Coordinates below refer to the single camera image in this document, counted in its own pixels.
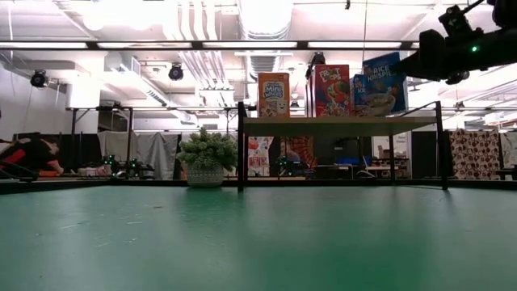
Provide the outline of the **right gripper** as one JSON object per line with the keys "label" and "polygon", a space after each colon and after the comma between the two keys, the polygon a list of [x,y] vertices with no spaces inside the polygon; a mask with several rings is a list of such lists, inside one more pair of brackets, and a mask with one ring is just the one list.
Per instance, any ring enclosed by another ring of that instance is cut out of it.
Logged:
{"label": "right gripper", "polygon": [[406,77],[446,79],[448,74],[444,66],[445,49],[443,36],[436,30],[426,30],[419,34],[419,50],[389,68]]}

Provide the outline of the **person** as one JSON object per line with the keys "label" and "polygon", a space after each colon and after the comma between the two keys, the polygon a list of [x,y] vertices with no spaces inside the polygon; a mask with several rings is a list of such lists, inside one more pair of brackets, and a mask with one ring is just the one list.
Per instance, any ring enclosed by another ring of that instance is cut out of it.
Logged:
{"label": "person", "polygon": [[285,170],[292,174],[304,170],[300,155],[290,149],[286,151]]}
{"label": "person", "polygon": [[0,151],[0,172],[21,176],[37,175],[40,171],[64,173],[57,154],[60,148],[50,137],[25,137]]}

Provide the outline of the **silver ceiling air duct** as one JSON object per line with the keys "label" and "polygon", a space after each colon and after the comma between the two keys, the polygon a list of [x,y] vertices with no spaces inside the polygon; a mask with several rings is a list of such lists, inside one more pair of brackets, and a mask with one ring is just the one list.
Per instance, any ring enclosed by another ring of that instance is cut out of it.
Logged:
{"label": "silver ceiling air duct", "polygon": [[[292,21],[293,0],[237,0],[240,36],[243,40],[286,40]],[[276,72],[280,57],[246,58],[247,73]]]}

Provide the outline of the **grey hanging cloth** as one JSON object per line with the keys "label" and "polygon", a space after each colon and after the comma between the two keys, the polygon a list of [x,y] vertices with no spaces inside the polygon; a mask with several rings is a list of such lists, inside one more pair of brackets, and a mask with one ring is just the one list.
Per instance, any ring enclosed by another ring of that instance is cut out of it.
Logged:
{"label": "grey hanging cloth", "polygon": [[[97,134],[102,156],[114,155],[115,160],[127,158],[128,134],[104,131]],[[155,179],[172,180],[179,135],[171,133],[132,133],[129,158],[150,165]]]}

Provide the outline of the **white red patterned cloth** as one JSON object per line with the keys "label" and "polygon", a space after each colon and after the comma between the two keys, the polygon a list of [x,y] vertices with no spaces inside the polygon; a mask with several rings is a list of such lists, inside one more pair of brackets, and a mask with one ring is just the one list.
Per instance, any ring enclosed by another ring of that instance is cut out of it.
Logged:
{"label": "white red patterned cloth", "polygon": [[249,137],[248,176],[266,177],[270,175],[270,147],[274,137]]}

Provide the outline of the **light patterned cloth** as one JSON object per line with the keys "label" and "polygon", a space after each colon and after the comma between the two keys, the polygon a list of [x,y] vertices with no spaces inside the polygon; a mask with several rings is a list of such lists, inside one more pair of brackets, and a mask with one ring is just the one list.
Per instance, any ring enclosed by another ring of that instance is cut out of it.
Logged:
{"label": "light patterned cloth", "polygon": [[517,132],[501,133],[502,163],[505,168],[517,165]]}

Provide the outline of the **Froot Loops cereal box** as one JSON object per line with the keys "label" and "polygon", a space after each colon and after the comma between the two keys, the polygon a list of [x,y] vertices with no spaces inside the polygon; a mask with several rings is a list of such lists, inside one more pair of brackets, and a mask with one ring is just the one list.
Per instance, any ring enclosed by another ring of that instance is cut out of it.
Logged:
{"label": "Froot Loops cereal box", "polygon": [[349,73],[349,65],[317,64],[313,67],[307,83],[309,117],[351,114]]}

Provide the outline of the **brown white patterned cloth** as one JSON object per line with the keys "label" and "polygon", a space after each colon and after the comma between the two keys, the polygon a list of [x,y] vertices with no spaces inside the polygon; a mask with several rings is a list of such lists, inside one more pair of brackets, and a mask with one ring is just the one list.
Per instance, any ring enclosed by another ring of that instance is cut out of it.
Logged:
{"label": "brown white patterned cloth", "polygon": [[462,180],[500,180],[499,133],[457,129],[449,133],[452,172]]}

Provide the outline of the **Rice Krispies cereal box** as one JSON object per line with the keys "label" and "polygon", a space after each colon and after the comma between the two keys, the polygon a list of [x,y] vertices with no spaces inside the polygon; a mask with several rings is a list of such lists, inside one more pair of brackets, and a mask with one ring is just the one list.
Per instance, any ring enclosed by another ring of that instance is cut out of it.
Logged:
{"label": "Rice Krispies cereal box", "polygon": [[400,53],[394,52],[363,62],[369,115],[386,116],[408,108],[406,76],[393,69],[400,60]]}
{"label": "Rice Krispies cereal box", "polygon": [[365,100],[365,76],[355,74],[350,79],[351,99],[353,100],[352,112],[355,116],[365,116],[368,110],[368,102]]}

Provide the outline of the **black partition panel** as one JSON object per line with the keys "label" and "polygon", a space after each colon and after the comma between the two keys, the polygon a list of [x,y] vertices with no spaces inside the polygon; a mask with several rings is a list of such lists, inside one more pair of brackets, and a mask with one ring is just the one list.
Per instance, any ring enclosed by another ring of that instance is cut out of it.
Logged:
{"label": "black partition panel", "polygon": [[102,160],[97,134],[79,133],[51,135],[57,141],[58,162],[63,168],[76,171],[80,167],[98,166]]}
{"label": "black partition panel", "polygon": [[436,132],[411,133],[413,179],[438,179],[441,176]]}

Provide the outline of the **orange patterned cloth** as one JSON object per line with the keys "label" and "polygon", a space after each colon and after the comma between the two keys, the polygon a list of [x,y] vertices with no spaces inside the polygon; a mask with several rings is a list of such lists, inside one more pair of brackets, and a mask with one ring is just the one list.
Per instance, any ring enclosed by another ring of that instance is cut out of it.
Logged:
{"label": "orange patterned cloth", "polygon": [[317,161],[314,155],[313,137],[281,137],[280,154],[286,155],[287,149],[300,155],[301,161],[307,165]]}

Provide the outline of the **Frosted Mini Wheats cereal box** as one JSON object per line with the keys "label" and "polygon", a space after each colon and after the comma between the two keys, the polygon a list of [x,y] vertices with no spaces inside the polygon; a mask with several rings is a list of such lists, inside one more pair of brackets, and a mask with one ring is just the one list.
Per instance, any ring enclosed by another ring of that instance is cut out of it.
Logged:
{"label": "Frosted Mini Wheats cereal box", "polygon": [[288,73],[258,74],[258,116],[290,117]]}

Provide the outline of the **green plant in patterned pot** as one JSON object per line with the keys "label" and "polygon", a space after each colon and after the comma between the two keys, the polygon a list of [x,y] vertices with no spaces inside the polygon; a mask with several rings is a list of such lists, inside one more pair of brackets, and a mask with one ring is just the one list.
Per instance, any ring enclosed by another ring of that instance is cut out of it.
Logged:
{"label": "green plant in patterned pot", "polygon": [[225,172],[237,167],[237,142],[229,135],[210,133],[201,128],[179,143],[177,159],[186,166],[190,187],[220,187]]}

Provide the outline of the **green table mat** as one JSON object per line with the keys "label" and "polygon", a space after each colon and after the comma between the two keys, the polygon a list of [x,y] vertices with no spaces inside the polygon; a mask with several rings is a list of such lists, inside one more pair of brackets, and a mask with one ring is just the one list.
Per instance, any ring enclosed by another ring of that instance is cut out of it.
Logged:
{"label": "green table mat", "polygon": [[106,186],[0,196],[0,291],[517,291],[517,192]]}

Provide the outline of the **linear ceiling light strip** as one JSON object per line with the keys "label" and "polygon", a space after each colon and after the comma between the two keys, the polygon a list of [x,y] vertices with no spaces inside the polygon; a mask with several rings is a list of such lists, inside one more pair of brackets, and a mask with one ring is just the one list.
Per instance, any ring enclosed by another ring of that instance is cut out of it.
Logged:
{"label": "linear ceiling light strip", "polygon": [[418,47],[419,43],[411,40],[0,41],[0,50],[12,51],[414,51],[418,49]]}

